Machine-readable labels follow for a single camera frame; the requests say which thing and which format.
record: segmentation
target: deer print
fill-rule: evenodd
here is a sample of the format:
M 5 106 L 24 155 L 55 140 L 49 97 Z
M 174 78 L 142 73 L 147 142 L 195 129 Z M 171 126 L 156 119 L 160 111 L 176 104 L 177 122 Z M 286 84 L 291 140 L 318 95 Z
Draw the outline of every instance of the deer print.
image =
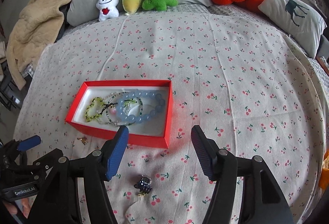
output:
M 290 13 L 290 18 L 291 20 L 293 21 L 293 23 L 296 25 L 296 26 L 299 26 L 298 24 L 295 23 L 294 19 L 293 19 L 293 15 L 295 14 L 295 16 L 298 16 L 298 17 L 301 17 L 301 18 L 305 18 L 305 16 L 302 16 L 302 15 L 299 15 L 296 13 L 295 11 L 295 8 L 299 8 L 304 14 L 307 14 L 306 12 L 303 11 L 302 8 L 306 9 L 306 10 L 309 10 L 307 9 L 306 7 L 304 6 L 301 6 L 299 5 L 298 3 L 296 3 L 295 1 L 293 0 L 288 0 L 288 3 L 286 4 L 286 12 Z

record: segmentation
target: metal screw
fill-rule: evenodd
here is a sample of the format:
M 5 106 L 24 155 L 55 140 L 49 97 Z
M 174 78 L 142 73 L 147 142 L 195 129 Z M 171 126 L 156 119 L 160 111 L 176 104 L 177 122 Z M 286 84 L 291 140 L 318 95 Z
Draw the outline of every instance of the metal screw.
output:
M 255 155 L 254 156 L 254 160 L 256 161 L 256 162 L 261 162 L 261 161 L 263 161 L 263 158 L 262 157 L 260 157 L 259 155 Z
M 62 156 L 61 158 L 58 159 L 58 162 L 63 164 L 66 162 L 66 157 L 65 156 Z
M 220 154 L 220 155 L 227 155 L 227 153 L 228 153 L 228 151 L 225 150 L 225 149 L 220 149 L 220 150 L 219 150 L 219 154 Z
M 93 151 L 93 156 L 100 156 L 102 154 L 101 150 L 95 150 Z

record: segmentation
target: white pillow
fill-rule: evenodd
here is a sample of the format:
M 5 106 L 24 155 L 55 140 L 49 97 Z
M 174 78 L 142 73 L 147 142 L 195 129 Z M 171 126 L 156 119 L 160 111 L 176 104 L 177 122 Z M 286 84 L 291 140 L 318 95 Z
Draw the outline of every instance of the white pillow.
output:
M 258 8 L 315 58 L 320 36 L 327 27 L 315 9 L 300 0 L 264 0 Z

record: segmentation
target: bedsheet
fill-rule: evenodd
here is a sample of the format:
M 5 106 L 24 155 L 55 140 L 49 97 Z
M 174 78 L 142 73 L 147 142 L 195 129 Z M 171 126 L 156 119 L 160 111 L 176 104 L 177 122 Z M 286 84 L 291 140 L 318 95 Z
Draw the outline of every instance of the bedsheet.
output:
M 202 223 L 214 183 L 203 175 L 190 140 L 193 125 L 236 156 L 261 155 L 302 222 L 317 198 L 329 123 L 326 99 L 307 58 L 272 26 L 210 13 L 145 13 L 75 31 L 48 46 L 24 101 L 15 139 L 40 135 L 29 162 L 54 148 L 80 158 L 104 140 L 83 135 L 64 119 L 83 81 L 161 79 L 173 83 L 173 123 L 167 150 L 127 145 L 106 188 L 119 223 Z M 140 174 L 153 191 L 138 197 Z M 231 223 L 239 218 L 243 179 Z M 83 222 L 88 223 L 79 180 Z

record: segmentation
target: open rectangular box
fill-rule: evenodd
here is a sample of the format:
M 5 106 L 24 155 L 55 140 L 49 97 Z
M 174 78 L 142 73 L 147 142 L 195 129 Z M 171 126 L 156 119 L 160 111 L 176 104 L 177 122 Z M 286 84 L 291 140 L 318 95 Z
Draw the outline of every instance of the open rectangular box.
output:
M 84 82 L 66 115 L 65 121 L 83 134 L 106 140 L 113 139 L 118 127 L 114 125 L 102 125 L 96 119 L 87 122 L 86 108 L 95 97 L 104 98 L 113 92 L 129 92 L 137 89 L 140 91 L 152 90 L 161 93 L 162 98 L 166 101 L 166 106 L 163 113 L 156 115 L 149 121 L 128 126 L 128 143 L 147 147 L 168 148 L 173 103 L 170 80 L 105 80 Z M 143 114 L 148 113 L 151 109 L 151 106 L 144 102 Z

